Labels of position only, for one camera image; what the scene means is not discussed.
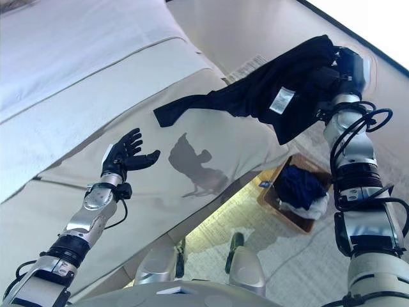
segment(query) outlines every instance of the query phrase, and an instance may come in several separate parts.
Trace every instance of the garment tag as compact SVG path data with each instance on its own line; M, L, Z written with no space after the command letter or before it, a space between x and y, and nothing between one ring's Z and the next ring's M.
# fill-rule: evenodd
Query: garment tag
M270 106L270 110L282 114L286 107L288 106L291 99L294 97L295 92L287 90L284 87L281 87L277 96L275 96L273 103Z

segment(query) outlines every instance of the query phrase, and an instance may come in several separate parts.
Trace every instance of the white wall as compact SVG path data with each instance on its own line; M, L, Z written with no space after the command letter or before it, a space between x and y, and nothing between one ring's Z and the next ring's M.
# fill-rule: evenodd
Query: white wall
M193 43L224 73L257 54L273 59L317 35L327 34L336 45L355 46L375 63L376 84L364 99L394 110L391 122L370 137L386 146L404 167L409 166L409 78L302 4L295 0L174 0L168 6Z

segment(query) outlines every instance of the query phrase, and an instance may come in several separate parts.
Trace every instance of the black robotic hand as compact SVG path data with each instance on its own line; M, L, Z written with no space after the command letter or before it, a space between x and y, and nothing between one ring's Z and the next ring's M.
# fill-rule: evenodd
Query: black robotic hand
M149 155L136 155L140 152L142 134L139 128L136 128L125 134L109 152L107 158L102 163L102 175L115 173L122 177L123 181L127 179L127 171L149 168L159 158L160 151L155 150Z

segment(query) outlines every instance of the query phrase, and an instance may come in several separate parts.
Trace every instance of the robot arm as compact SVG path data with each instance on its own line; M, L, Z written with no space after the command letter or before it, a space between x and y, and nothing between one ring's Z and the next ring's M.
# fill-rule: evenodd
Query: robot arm
M366 132L374 131L392 117L390 109L376 110L361 102L362 59L341 48L337 69L342 78L331 101L333 111L325 120L324 137L331 150L330 166L334 179L334 216L338 248L351 257L348 295L326 306L408 306L409 265L400 259L408 221L400 228L394 206L403 204L391 198L391 186L384 187L378 174L376 156ZM373 116L386 113L377 127Z
M127 171L147 168L159 158L156 150L149 155L138 155L141 151L139 129L130 131L112 146L102 164L100 182L90 185L81 209L74 214L57 241L23 276L17 276L6 291L2 306L65 306L77 269L87 252L95 245L105 227L115 214L117 202L132 195L131 187L124 183Z

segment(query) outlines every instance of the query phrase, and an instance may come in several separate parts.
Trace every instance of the black cloth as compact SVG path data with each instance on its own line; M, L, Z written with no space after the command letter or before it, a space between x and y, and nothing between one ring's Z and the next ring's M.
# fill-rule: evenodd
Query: black cloth
M327 35L314 37L259 67L247 77L207 95L192 95L154 110L161 127L173 125L190 108L227 111L271 123L285 144L317 121L318 102L330 98L339 74L331 69L336 48ZM269 109L279 90L295 91L278 114Z
M287 165L282 169L274 182L274 189L280 200L306 210L309 210L314 200L326 194L313 174L294 165Z

